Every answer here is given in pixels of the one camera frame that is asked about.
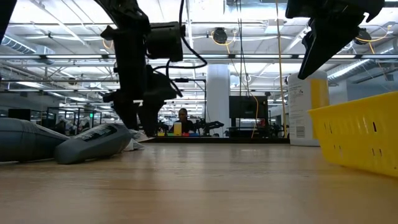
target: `desk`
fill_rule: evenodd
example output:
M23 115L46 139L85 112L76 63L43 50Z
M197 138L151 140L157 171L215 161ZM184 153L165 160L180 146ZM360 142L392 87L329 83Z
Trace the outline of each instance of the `desk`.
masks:
M397 223L398 180L317 147L146 144L110 160L0 165L2 224Z

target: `gray object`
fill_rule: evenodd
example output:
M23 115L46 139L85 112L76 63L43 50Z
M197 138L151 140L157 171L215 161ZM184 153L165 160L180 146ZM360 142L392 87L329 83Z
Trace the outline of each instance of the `gray object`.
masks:
M30 121L0 118L0 162L53 158L55 147L68 139Z
M59 164L76 164L108 158L122 152L130 140L131 134L124 125L101 124L57 146L55 160Z

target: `computer monitor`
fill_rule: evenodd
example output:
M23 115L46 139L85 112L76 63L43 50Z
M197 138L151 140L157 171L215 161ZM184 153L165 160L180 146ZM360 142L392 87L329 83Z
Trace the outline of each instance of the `computer monitor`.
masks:
M268 119L268 97L256 96L259 102L257 118ZM252 96L230 96L229 118L255 119L257 111L256 100Z

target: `ventilation duct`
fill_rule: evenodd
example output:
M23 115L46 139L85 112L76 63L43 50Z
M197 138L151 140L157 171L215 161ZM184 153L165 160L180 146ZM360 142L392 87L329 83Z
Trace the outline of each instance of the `ventilation duct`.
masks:
M1 45L12 48L22 54L48 55L55 53L52 49L46 46L27 43L12 34L5 34L1 41ZM48 59L37 59L35 61L46 63L47 65L54 63L54 60Z
M377 54L398 54L398 38L394 38L376 49ZM357 74L371 70L372 68L378 67L375 60L365 59L357 60L353 63L346 65L339 65L329 71L328 80L329 82L339 82L347 78L353 77Z

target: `bottle label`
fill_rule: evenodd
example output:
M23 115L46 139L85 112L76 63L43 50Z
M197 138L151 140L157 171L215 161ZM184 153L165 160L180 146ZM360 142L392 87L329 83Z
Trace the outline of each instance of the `bottle label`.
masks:
M74 137L75 139L82 139L86 142L92 141L95 139L101 139L105 138L107 136L110 136L111 134L116 133L118 130L110 125L100 125L95 128L91 128L90 130L81 133Z

